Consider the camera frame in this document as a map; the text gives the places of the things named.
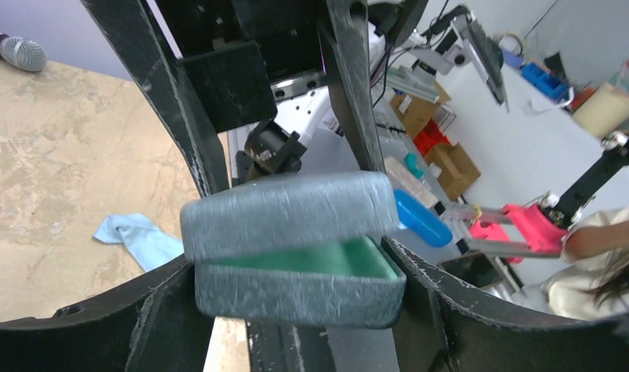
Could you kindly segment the cardboard box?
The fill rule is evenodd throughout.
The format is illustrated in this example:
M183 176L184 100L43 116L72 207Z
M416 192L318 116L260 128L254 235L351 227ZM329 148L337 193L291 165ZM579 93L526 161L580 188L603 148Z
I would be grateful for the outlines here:
M481 177L481 172L460 143L438 143L428 151L424 160L452 200L458 199Z

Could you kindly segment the blue bins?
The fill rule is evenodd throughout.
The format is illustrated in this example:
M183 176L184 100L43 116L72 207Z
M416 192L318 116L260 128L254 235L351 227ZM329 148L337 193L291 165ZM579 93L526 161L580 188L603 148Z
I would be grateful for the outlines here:
M569 97L570 85L534 62L522 67L521 76L554 102Z

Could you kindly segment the blue plastic object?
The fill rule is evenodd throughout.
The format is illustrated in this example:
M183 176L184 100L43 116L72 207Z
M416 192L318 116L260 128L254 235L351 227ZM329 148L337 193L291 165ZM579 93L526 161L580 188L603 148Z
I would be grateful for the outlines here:
M394 198L399 220L404 228L414 232L429 246L440 248L451 243L451 229L411 194L395 189Z

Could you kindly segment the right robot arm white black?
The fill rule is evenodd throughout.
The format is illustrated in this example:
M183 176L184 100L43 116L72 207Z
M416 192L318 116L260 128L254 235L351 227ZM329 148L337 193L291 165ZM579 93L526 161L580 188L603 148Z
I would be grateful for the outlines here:
M363 170L383 169L371 87L424 1L86 1L201 196L228 186L220 133L251 126L249 178L296 172L332 110Z

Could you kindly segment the grey glasses case green lining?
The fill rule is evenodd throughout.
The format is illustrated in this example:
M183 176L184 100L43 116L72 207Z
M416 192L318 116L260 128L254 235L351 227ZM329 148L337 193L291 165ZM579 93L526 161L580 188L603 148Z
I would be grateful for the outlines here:
M380 246L400 222L388 176L265 177L180 213L195 301L206 315L385 329L406 277Z

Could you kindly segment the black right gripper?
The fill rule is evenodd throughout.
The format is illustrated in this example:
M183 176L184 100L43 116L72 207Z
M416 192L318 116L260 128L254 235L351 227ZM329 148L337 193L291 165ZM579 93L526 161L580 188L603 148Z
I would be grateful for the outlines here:
M82 4L181 151L201 197L229 188L217 132L272 119L279 102L327 82L359 167L385 171L365 1L158 1L178 62L147 2Z

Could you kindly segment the blue cloth crumpled right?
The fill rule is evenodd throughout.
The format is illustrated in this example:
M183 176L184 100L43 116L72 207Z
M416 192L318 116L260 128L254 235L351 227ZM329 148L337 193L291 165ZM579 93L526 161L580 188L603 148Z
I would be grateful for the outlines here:
M179 239L166 234L139 213L107 216L93 238L103 244L123 245L145 272L157 269L184 253Z

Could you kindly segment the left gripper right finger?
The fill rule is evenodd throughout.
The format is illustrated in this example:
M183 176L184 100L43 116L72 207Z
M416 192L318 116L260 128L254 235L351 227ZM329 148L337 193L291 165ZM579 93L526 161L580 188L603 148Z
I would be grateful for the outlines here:
M585 322L495 298L391 238L406 274L392 331L402 371L629 371L629 314Z

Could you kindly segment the purple microphone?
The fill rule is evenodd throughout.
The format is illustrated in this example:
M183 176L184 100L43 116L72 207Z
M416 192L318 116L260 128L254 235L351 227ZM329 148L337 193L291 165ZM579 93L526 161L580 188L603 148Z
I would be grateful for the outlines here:
M47 54L32 40L0 32L0 60L22 71L36 73L46 66Z

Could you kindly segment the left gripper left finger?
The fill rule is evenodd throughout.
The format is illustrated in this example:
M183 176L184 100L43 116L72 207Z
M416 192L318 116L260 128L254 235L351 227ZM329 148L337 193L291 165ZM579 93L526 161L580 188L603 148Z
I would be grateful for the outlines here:
M0 371L201 371L214 321L178 257L50 318L0 322Z

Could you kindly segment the pink robot part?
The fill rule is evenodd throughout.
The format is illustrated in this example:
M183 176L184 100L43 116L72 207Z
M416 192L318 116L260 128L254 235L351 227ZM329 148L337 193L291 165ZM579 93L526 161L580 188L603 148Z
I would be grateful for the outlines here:
M562 251L562 238L567 230L561 229L550 222L538 204L529 206L506 204L500 213L505 222L489 222L484 212L477 213L477 219L471 221L469 233L474 239L482 239L491 243L509 243L515 246L504 228L513 226L524 239L522 244L533 253L534 258L558 258Z

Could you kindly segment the person in beige top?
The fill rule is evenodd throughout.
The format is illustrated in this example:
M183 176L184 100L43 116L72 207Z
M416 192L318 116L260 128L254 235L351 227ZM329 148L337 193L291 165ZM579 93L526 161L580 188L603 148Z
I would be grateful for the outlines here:
M592 321L629 312L629 206L577 222L560 258L568 266L541 285L552 314Z

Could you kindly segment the beige round container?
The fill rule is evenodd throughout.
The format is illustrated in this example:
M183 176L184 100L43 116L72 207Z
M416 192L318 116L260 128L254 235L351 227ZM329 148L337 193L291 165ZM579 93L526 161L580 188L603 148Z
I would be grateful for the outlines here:
M629 119L629 93L604 83L574 112L572 118L590 135L602 139Z

